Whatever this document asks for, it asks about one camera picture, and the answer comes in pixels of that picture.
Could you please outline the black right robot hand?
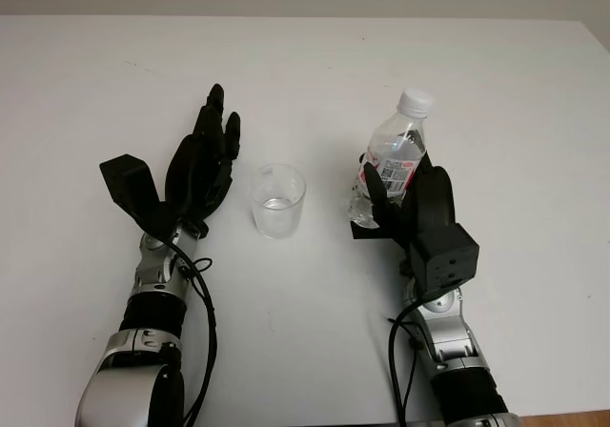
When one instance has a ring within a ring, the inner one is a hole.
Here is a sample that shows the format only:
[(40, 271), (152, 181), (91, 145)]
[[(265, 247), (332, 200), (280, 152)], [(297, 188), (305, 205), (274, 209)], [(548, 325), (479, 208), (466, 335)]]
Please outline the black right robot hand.
[(360, 158), (365, 201), (372, 206), (373, 229), (351, 222), (355, 240), (391, 239), (404, 251), (400, 274), (424, 277), (454, 263), (461, 245), (455, 218), (453, 189), (448, 173), (424, 154), (404, 198), (394, 201), (386, 193), (378, 167)]

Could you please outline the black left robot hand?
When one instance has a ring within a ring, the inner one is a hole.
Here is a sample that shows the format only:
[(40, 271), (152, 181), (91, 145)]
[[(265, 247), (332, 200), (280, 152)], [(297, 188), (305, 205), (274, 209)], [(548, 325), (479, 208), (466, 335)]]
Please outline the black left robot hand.
[(241, 119), (237, 112), (223, 118), (224, 89), (214, 84), (200, 108), (193, 131), (179, 144), (168, 168), (165, 199), (181, 225), (196, 238), (209, 231), (214, 213), (233, 182), (233, 162), (240, 149)]

